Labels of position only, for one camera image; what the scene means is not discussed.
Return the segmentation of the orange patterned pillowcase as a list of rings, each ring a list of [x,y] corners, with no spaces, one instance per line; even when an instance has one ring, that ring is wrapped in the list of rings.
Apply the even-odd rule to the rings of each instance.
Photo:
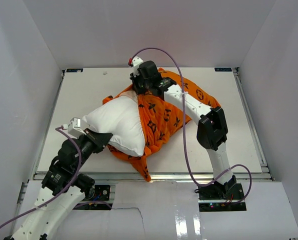
[[[178,85],[182,85],[181,77],[177,73],[161,67],[158,71],[162,77],[171,78]],[[206,93],[189,79],[183,79],[185,91],[192,97],[212,108],[221,107],[216,98]],[[174,105],[153,96],[149,92],[137,96],[137,101],[145,138],[144,155],[135,157],[122,153],[113,146],[109,146],[108,148],[116,158],[129,162],[145,181],[149,182],[151,176],[147,166],[147,157],[157,153],[163,144],[166,144],[170,140],[170,137],[183,127],[183,112]]]

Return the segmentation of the white pillow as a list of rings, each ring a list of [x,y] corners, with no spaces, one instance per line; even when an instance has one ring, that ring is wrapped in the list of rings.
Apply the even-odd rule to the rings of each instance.
[[[144,155],[145,136],[138,108],[138,95],[127,90],[89,114],[82,121],[96,133],[111,133],[109,144],[132,157]]]

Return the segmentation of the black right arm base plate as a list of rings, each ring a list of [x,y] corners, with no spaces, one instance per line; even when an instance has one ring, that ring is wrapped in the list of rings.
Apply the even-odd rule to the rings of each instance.
[[[245,195],[240,183],[236,183],[228,192],[223,193],[219,186],[211,184],[207,187],[198,187],[194,190],[198,194],[199,200],[220,200],[228,202],[229,200],[241,200]]]

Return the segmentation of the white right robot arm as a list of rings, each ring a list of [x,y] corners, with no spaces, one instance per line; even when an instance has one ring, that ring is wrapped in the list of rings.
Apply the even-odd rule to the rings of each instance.
[[[151,60],[143,61],[136,56],[128,64],[133,69],[130,79],[137,95],[151,93],[177,107],[185,117],[196,123],[197,141],[207,150],[213,169],[213,180],[198,184],[198,188],[206,188],[222,200],[231,196],[237,181],[226,152],[228,127],[224,110],[219,106],[202,103],[205,98],[202,91],[198,91],[197,98],[194,98],[182,75],[179,83],[173,78],[163,77]]]

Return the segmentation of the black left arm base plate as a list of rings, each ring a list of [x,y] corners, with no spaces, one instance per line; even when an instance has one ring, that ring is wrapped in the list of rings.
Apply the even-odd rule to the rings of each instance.
[[[110,199],[110,185],[95,185],[84,199],[85,201],[108,201]]]

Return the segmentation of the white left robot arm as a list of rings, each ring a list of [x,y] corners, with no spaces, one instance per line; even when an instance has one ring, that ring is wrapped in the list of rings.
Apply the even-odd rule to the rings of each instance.
[[[50,240],[68,214],[95,194],[95,180],[80,169],[87,159],[104,150],[111,133],[88,128],[76,138],[67,137],[51,161],[32,209],[22,213],[24,222],[8,240]]]

